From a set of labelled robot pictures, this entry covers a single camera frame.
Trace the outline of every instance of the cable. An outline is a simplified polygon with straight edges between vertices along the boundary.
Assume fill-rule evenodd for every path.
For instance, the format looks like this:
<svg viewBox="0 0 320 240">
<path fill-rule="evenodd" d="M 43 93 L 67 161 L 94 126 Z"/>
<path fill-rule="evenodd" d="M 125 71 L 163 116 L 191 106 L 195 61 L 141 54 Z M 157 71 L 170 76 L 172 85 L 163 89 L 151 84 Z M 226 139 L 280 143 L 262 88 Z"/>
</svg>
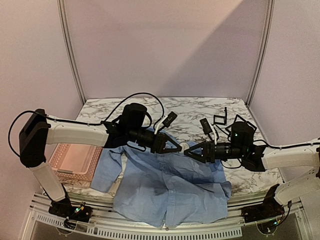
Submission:
<svg viewBox="0 0 320 240">
<path fill-rule="evenodd" d="M 153 95 L 152 93 L 149 93 L 149 92 L 136 92 L 136 93 L 131 94 L 130 96 L 127 96 L 125 99 L 123 99 L 121 102 L 119 102 L 117 106 L 115 106 L 115 108 L 110 112 L 110 114 L 105 118 L 104 121 L 107 121 L 107 120 L 110 118 L 110 116 L 115 112 L 115 110 L 116 110 L 121 104 L 123 104 L 126 100 L 128 100 L 128 99 L 130 99 L 130 98 L 132 98 L 133 96 L 136 96 L 136 95 L 149 95 L 149 96 L 152 96 L 152 97 L 155 98 L 155 99 L 159 102 L 159 104 L 161 105 L 161 108 L 162 108 L 162 116 L 155 122 L 155 124 L 154 124 L 154 126 L 155 126 L 155 125 L 161 120 L 161 118 L 164 117 L 164 115 L 165 115 L 165 108 L 164 108 L 162 102 L 159 100 L 159 98 L 157 98 L 155 95 Z"/>
<path fill-rule="evenodd" d="M 239 169 L 239 168 L 242 167 L 242 162 L 240 161 L 239 158 L 238 158 L 237 160 L 240 162 L 240 165 L 239 165 L 239 166 L 235 166 L 235 167 L 225 166 L 225 165 L 222 163 L 222 161 L 221 161 L 221 165 L 222 165 L 224 168 L 226 168 L 226 169 Z"/>
<path fill-rule="evenodd" d="M 212 139 L 212 137 L 210 136 L 210 134 L 208 134 L 208 137 L 210 139 L 211 142 L 214 142 L 214 140 Z"/>
<path fill-rule="evenodd" d="M 161 132 L 166 126 L 163 125 L 162 127 L 160 127 L 159 131 L 158 132 Z"/>
<path fill-rule="evenodd" d="M 299 143 L 299 144 L 294 144 L 294 145 L 289 145 L 289 146 L 271 146 L 269 143 L 267 143 L 265 140 L 263 139 L 258 139 L 258 140 L 254 140 L 253 142 L 263 142 L 265 143 L 269 148 L 272 149 L 291 149 L 291 148 L 297 148 L 297 147 L 304 147 L 304 146 L 311 146 L 312 144 L 316 144 L 316 145 L 320 145 L 320 142 L 314 142 L 314 143 Z"/>
<path fill-rule="evenodd" d="M 152 118 L 151 118 L 151 116 L 150 116 L 150 114 L 149 114 L 148 112 L 146 112 L 145 115 L 146 115 L 146 116 L 148 117 L 148 119 L 149 119 L 149 125 L 148 125 L 148 126 L 143 126 L 142 128 L 143 128 L 143 129 L 148 129 L 148 128 L 150 128 L 151 125 L 152 125 Z"/>
<path fill-rule="evenodd" d="M 223 132 L 225 135 L 227 135 L 227 136 L 229 136 L 229 134 L 228 133 L 226 133 L 224 130 L 222 130 L 222 128 L 221 127 L 219 127 L 217 124 L 215 125 L 221 132 Z"/>
<path fill-rule="evenodd" d="M 277 227 L 279 227 L 279 226 L 288 218 L 288 216 L 289 216 L 289 214 L 290 214 L 291 206 L 292 206 L 292 201 L 289 201 L 289 202 L 288 202 L 288 213 L 286 214 L 286 216 L 284 217 L 284 219 L 281 220 L 281 222 L 276 225 Z"/>
<path fill-rule="evenodd" d="M 216 134 L 216 141 L 215 141 L 215 143 L 217 143 L 217 141 L 219 140 L 219 133 L 218 133 L 217 129 L 215 128 L 215 126 L 213 126 L 213 129 L 214 129 L 214 132 L 215 132 L 215 134 Z"/>
<path fill-rule="evenodd" d="M 26 110 L 26 111 L 23 111 L 21 112 L 14 120 L 13 122 L 11 123 L 11 126 L 9 128 L 9 132 L 8 132 L 8 144 L 9 144 L 9 147 L 10 149 L 12 150 L 12 152 L 18 156 L 18 158 L 20 158 L 20 155 L 14 150 L 14 148 L 12 147 L 11 145 L 11 140 L 10 140 L 10 136 L 11 136 L 11 131 L 12 131 L 12 128 L 13 126 L 15 125 L 16 121 L 24 114 L 36 114 L 36 115 L 39 115 L 39 116 L 42 116 L 48 120 L 51 120 L 51 121 L 56 121 L 56 122 L 62 122 L 62 123 L 73 123 L 73 124 L 81 124 L 81 125 L 89 125 L 89 126 L 99 126 L 99 125 L 102 125 L 102 123 L 87 123 L 87 122 L 83 122 L 83 121 L 74 121 L 74 120 L 67 120 L 67 119 L 55 119 L 53 117 L 49 117 L 47 115 L 44 115 L 44 114 L 41 114 L 39 112 L 36 112 L 36 111 L 32 111 L 32 110 Z"/>
</svg>

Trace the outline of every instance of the pink wall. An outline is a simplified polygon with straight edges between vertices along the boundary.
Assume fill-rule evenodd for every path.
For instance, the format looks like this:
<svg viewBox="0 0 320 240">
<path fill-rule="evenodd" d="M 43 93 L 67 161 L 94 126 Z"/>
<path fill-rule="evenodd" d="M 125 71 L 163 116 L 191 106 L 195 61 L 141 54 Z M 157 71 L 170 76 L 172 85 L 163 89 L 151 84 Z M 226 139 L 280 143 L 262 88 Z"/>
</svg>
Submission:
<svg viewBox="0 0 320 240">
<path fill-rule="evenodd" d="M 68 0 L 66 12 L 88 98 L 245 98 L 267 0 Z"/>
<path fill-rule="evenodd" d="M 320 2 L 275 1 L 267 51 L 251 105 L 270 144 L 320 137 Z M 305 168 L 282 169 L 286 180 Z M 320 239 L 320 192 L 302 198 Z"/>
<path fill-rule="evenodd" d="M 20 112 L 36 108 L 75 118 L 81 103 L 56 1 L 2 0 L 0 33 L 0 239 L 16 240 L 32 196 L 40 188 L 9 149 L 9 126 Z M 13 129 L 15 149 L 25 120 L 18 121 Z"/>
</svg>

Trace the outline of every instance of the marble surface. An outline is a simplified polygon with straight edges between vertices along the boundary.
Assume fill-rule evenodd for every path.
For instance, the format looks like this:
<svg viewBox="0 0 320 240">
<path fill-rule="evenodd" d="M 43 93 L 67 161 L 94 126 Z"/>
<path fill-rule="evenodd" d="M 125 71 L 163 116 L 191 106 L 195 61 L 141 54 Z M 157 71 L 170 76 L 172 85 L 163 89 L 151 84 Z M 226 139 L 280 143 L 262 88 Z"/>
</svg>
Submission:
<svg viewBox="0 0 320 240">
<path fill-rule="evenodd" d="M 90 99 L 83 106 L 77 120 L 90 123 L 98 123 L 105 119 L 112 109 L 121 101 L 121 98 Z M 178 117 L 166 131 L 173 135 L 179 142 L 195 141 L 202 142 L 208 140 L 204 135 L 200 119 L 207 118 L 209 123 L 213 123 L 214 115 L 224 115 L 224 108 L 227 107 L 227 126 L 232 124 L 236 114 L 255 124 L 250 112 L 243 100 L 238 98 L 215 98 L 215 97 L 161 97 L 165 114 L 173 111 Z M 122 113 L 123 107 L 130 103 L 141 103 L 147 107 L 153 122 L 161 116 L 161 106 L 154 98 L 132 98 L 122 104 L 110 117 L 109 121 L 115 119 Z M 226 142 L 226 136 L 218 130 L 218 142 Z M 256 131 L 254 139 L 262 139 L 259 130 Z M 122 156 L 123 166 L 126 165 L 127 158 Z M 226 167 L 236 167 L 237 160 L 224 162 Z M 248 194 L 256 194 L 267 191 L 271 186 L 282 183 L 282 177 L 278 169 L 266 172 L 250 172 L 243 167 L 238 169 L 224 169 L 225 176 L 232 184 L 232 197 L 241 197 Z M 117 188 L 123 177 L 123 172 L 108 193 L 99 192 L 90 188 L 89 182 L 74 181 L 61 178 L 67 192 L 70 195 L 79 197 L 90 197 L 96 200 L 114 197 Z"/>
</svg>

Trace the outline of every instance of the shirt sleeve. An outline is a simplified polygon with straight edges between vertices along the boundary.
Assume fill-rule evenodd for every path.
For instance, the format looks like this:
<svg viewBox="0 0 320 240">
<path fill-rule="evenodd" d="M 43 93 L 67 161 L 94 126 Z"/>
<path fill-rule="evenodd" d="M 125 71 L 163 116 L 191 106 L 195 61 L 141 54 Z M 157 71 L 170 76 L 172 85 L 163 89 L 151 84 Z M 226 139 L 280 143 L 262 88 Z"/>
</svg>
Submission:
<svg viewBox="0 0 320 240">
<path fill-rule="evenodd" d="M 90 188 L 106 193 L 122 171 L 123 147 L 104 149 L 95 168 Z"/>
</svg>

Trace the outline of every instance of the pink tray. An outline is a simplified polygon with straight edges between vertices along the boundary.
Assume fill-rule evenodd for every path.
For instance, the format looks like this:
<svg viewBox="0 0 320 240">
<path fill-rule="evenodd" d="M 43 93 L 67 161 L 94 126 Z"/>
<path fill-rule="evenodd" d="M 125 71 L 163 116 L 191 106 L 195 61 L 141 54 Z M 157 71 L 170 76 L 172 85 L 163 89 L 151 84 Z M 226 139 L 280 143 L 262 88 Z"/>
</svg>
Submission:
<svg viewBox="0 0 320 240">
<path fill-rule="evenodd" d="M 102 147 L 83 144 L 57 145 L 49 164 L 57 176 L 92 181 Z"/>
</svg>

